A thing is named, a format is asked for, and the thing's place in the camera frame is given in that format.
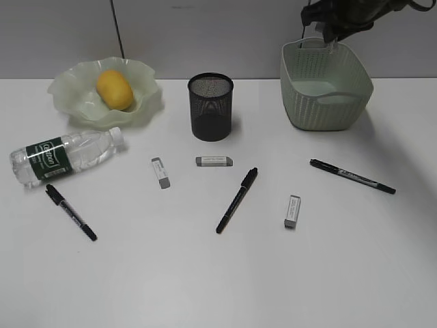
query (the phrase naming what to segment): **lemon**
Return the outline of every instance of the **lemon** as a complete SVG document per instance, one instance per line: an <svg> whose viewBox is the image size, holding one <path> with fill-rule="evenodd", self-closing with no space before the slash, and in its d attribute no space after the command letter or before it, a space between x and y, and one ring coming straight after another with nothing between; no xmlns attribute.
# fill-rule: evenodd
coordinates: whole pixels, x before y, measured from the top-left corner
<svg viewBox="0 0 437 328"><path fill-rule="evenodd" d="M134 100L129 82L116 70L106 70L98 77L96 89L111 109L126 110Z"/></svg>

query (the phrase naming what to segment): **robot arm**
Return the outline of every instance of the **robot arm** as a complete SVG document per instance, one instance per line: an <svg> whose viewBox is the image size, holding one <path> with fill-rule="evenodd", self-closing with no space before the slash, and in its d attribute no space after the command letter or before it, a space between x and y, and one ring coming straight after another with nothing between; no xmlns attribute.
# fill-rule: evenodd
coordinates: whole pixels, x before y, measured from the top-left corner
<svg viewBox="0 0 437 328"><path fill-rule="evenodd" d="M320 0L304 7L300 16L304 27L318 22L317 29L322 30L325 43L329 43L367 31L378 18L392 11L398 12L406 5L427 12L436 2L432 0L431 6L425 7L413 0Z"/></svg>

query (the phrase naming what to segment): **plastic basket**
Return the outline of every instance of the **plastic basket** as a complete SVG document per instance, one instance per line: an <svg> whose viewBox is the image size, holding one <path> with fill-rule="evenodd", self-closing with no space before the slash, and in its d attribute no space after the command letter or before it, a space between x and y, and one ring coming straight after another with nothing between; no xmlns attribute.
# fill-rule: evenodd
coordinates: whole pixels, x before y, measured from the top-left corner
<svg viewBox="0 0 437 328"><path fill-rule="evenodd" d="M281 91L294 126L340 131L363 112L373 83L348 46L338 44L330 50L323 39L307 38L282 48Z"/></svg>

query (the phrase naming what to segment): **white wall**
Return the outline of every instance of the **white wall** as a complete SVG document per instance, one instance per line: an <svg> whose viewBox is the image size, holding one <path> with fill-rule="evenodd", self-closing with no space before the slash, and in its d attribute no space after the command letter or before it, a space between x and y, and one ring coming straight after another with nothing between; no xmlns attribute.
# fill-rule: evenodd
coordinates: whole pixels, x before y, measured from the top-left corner
<svg viewBox="0 0 437 328"><path fill-rule="evenodd" d="M1 0L0 78L51 78L120 56L109 0Z"/></svg>
<svg viewBox="0 0 437 328"><path fill-rule="evenodd" d="M126 56L161 78L217 71L278 77L281 45L302 34L298 0L115 0Z"/></svg>
<svg viewBox="0 0 437 328"><path fill-rule="evenodd" d="M281 46L300 38L307 2L115 0L115 7L126 56L151 65L159 77L219 71L233 78L277 78ZM437 77L436 31L437 8L405 8L346 43L373 77Z"/></svg>
<svg viewBox="0 0 437 328"><path fill-rule="evenodd" d="M307 0L114 4L126 57L149 64L159 78L205 71L277 78L281 46L300 38ZM406 8L346 43L373 77L437 77L436 31L437 8ZM120 56L109 0L3 0L0 45L0 78L51 78L78 62Z"/></svg>

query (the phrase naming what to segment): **pen clip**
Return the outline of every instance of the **pen clip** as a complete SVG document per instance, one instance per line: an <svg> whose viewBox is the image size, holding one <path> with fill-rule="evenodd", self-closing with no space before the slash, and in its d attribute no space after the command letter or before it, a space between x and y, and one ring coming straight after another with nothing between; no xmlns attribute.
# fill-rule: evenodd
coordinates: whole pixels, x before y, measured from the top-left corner
<svg viewBox="0 0 437 328"><path fill-rule="evenodd" d="M60 202L65 200L65 198L62 197L62 195L58 192L58 190L56 190L56 188L51 184L46 185L46 188L47 188L46 190L47 195L52 199L52 201L56 205L59 205Z"/></svg>

